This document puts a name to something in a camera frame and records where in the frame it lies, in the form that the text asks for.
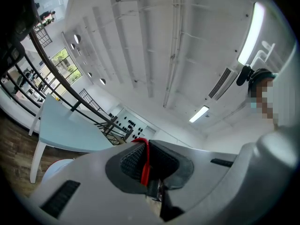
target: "air vent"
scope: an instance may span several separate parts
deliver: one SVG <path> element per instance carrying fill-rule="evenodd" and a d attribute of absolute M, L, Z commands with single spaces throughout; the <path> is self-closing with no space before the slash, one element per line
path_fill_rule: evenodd
<path fill-rule="evenodd" d="M 223 73 L 223 75 L 221 76 L 219 82 L 215 85 L 214 89 L 208 95 L 210 98 L 213 98 L 215 96 L 215 94 L 222 87 L 223 83 L 226 81 L 226 79 L 228 78 L 228 76 L 230 75 L 230 73 L 231 73 L 231 70 L 229 70 L 228 68 L 226 68 L 226 70 Z"/>
<path fill-rule="evenodd" d="M 218 100 L 226 92 L 237 76 L 237 72 L 226 68 L 223 75 L 208 96 L 214 100 Z"/>

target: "wooden floor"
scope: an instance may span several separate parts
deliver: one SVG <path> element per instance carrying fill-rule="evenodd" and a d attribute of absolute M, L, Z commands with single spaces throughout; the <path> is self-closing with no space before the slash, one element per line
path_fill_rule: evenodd
<path fill-rule="evenodd" d="M 0 110 L 0 166 L 12 189 L 25 196 L 29 196 L 39 185 L 52 163 L 83 155 L 46 146 L 38 168 L 37 182 L 31 184 L 30 168 L 37 142 L 37 136 L 29 136 L 28 131 L 14 124 Z"/>

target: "red cable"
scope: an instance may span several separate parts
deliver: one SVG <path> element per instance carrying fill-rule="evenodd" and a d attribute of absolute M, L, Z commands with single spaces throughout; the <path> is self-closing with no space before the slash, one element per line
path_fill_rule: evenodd
<path fill-rule="evenodd" d="M 146 138 L 136 138 L 134 140 L 132 140 L 131 142 L 145 142 L 146 144 L 146 151 L 147 151 L 147 161 L 144 165 L 144 168 L 142 170 L 142 178 L 141 178 L 141 183 L 145 186 L 148 185 L 148 180 L 149 180 L 149 173 L 150 173 L 150 163 L 149 163 L 149 142 Z"/>

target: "round ceiling light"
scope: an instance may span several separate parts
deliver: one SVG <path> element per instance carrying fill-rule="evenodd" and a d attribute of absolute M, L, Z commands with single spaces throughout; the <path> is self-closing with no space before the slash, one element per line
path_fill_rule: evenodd
<path fill-rule="evenodd" d="M 80 37 L 78 34 L 74 34 L 74 38 L 75 38 L 75 42 L 76 42 L 77 44 L 79 44 L 80 41 L 81 41 L 81 37 Z"/>
<path fill-rule="evenodd" d="M 100 82 L 105 85 L 106 84 L 106 80 L 104 78 L 100 78 Z"/>

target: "desk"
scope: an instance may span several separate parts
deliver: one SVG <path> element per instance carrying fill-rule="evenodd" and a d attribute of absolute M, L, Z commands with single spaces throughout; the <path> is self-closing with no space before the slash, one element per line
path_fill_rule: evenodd
<path fill-rule="evenodd" d="M 39 162 L 46 145 L 76 152 L 95 152 L 111 148 L 113 145 L 99 129 L 80 117 L 77 112 L 71 112 L 50 94 L 37 113 L 29 135 L 39 118 L 39 141 L 33 156 L 30 182 L 35 183 Z"/>

